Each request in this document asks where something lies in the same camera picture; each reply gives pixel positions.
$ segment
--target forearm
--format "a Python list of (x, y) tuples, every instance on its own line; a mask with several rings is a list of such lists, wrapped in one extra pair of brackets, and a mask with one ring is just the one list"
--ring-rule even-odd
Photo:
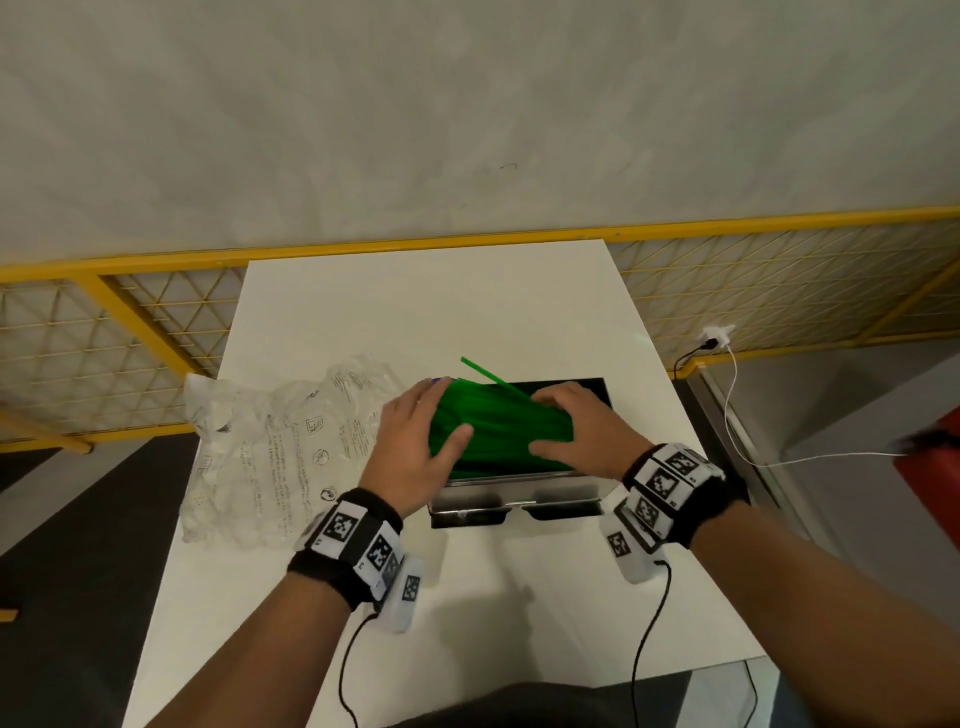
[(148, 728), (299, 728), (350, 609), (325, 583), (287, 574)]
[(960, 639), (743, 503), (691, 550), (811, 707), (867, 725), (956, 724)]

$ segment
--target white charging cable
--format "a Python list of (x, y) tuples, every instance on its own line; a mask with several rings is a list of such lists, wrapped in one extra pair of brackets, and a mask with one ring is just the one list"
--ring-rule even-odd
[(727, 429), (727, 437), (729, 437), (730, 441), (733, 443), (733, 449), (736, 450), (736, 454), (742, 457), (744, 461), (753, 465), (755, 468), (778, 468), (781, 465), (793, 465), (794, 463), (803, 463), (806, 460), (819, 460), (822, 457), (847, 457), (848, 455), (882, 455), (885, 457), (903, 457), (904, 453), (902, 452), (831, 452), (826, 455), (810, 455), (809, 457), (800, 457), (796, 460), (784, 460), (779, 463), (767, 463), (766, 465), (755, 463), (740, 451), (740, 447), (736, 443), (736, 438), (733, 437), (733, 433), (730, 430), (730, 395), (733, 394), (733, 387), (736, 386), (737, 368), (736, 356), (733, 354), (733, 349), (731, 349), (730, 344), (727, 345), (726, 349), (730, 353), (730, 359), (733, 362), (733, 381), (730, 383), (730, 389), (727, 390), (727, 398), (723, 402), (723, 424)]

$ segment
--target wrist strap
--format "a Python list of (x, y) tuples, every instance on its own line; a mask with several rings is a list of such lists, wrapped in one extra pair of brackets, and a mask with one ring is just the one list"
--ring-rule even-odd
[(404, 555), (401, 530), (389, 503), (354, 488), (307, 526), (287, 570), (326, 582), (355, 610), (382, 599), (393, 583)]
[(742, 499), (720, 468), (678, 443), (644, 452), (624, 475), (623, 484), (630, 493), (614, 513), (634, 527), (639, 524), (651, 548), (664, 542), (689, 548), (701, 523)]

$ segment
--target hand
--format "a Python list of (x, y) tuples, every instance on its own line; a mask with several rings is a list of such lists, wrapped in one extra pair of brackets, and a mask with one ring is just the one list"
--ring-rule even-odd
[(472, 425), (460, 425), (437, 456), (430, 457), (430, 421), (451, 381), (425, 379), (383, 407), (376, 445), (359, 487), (382, 497), (402, 519), (440, 492), (473, 437)]
[(598, 477), (620, 480), (653, 443), (634, 431), (620, 416), (575, 381), (538, 390), (530, 398), (560, 407), (573, 420), (573, 442), (535, 440), (530, 454)]

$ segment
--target power plug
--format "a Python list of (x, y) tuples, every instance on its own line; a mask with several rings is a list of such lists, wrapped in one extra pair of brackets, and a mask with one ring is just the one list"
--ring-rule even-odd
[(725, 327), (704, 327), (704, 332), (700, 334), (700, 341), (704, 349), (725, 349), (730, 345), (730, 335), (736, 328), (736, 324)]

